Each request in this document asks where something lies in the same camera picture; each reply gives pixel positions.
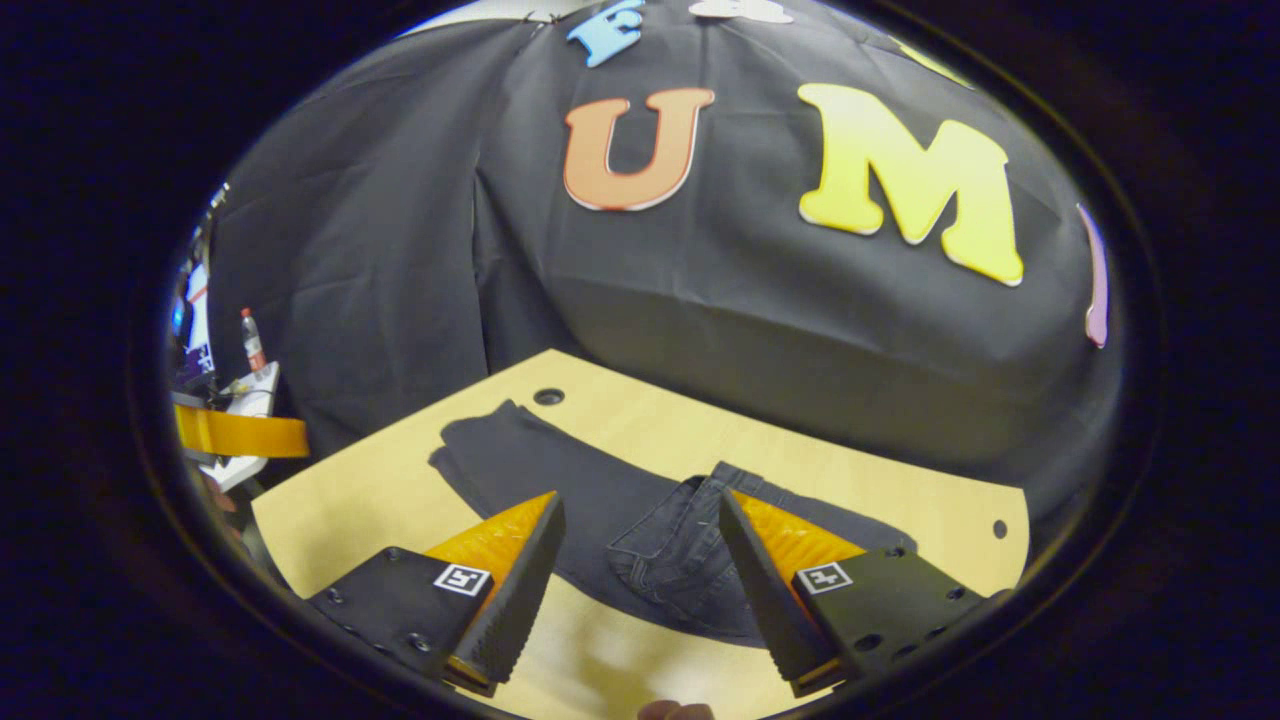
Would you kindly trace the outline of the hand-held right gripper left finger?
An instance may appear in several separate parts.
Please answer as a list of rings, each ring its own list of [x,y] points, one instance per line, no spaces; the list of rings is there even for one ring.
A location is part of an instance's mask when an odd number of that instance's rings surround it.
[[[545,492],[424,552],[388,546],[308,605],[417,675],[492,697],[524,652],[564,536],[563,502]]]

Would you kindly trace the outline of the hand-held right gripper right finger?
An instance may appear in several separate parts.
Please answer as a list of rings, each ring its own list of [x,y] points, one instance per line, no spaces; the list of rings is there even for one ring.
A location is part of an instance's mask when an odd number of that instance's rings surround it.
[[[879,678],[972,624],[987,598],[904,547],[864,550],[736,489],[719,533],[799,698]]]

